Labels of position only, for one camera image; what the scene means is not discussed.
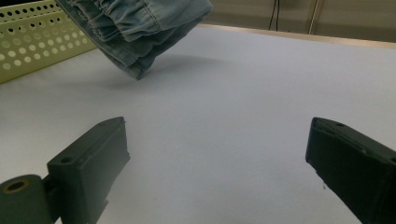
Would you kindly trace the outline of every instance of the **denim fabric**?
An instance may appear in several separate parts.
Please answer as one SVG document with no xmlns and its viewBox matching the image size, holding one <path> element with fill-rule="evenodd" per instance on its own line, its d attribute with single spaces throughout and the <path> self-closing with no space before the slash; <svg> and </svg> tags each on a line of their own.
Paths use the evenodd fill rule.
<svg viewBox="0 0 396 224">
<path fill-rule="evenodd" d="M 208 0 L 56 0 L 118 68 L 141 78 L 212 6 Z"/>
</svg>

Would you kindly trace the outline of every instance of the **white surface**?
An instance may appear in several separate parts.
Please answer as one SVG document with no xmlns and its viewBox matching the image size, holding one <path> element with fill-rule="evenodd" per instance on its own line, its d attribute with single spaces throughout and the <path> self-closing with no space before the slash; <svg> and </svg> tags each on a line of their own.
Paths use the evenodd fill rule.
<svg viewBox="0 0 396 224">
<path fill-rule="evenodd" d="M 0 85 L 0 181 L 124 116 L 132 159 L 99 223 L 359 223 L 304 161 L 310 121 L 396 148 L 395 70 L 395 50 L 204 28 L 138 82 L 94 50 Z"/>
</svg>

